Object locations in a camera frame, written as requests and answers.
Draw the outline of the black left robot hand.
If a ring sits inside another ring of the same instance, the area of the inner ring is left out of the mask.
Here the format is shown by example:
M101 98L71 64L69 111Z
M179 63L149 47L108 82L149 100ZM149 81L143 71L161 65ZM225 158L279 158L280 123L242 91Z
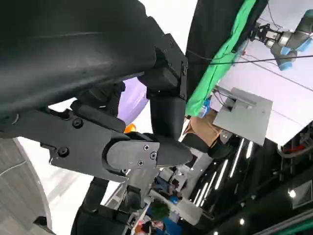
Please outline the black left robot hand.
M0 131L37 141L53 166L124 182L126 169L192 160L179 141L188 61L137 0L3 0ZM153 132L125 134L106 94L147 88Z

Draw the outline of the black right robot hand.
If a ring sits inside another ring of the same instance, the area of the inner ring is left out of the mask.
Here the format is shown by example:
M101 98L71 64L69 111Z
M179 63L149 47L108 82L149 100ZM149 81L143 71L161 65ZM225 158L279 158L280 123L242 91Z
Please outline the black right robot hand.
M123 235L131 214L141 208L141 189L127 185L117 210L101 205L109 181L94 177L75 216L72 235Z

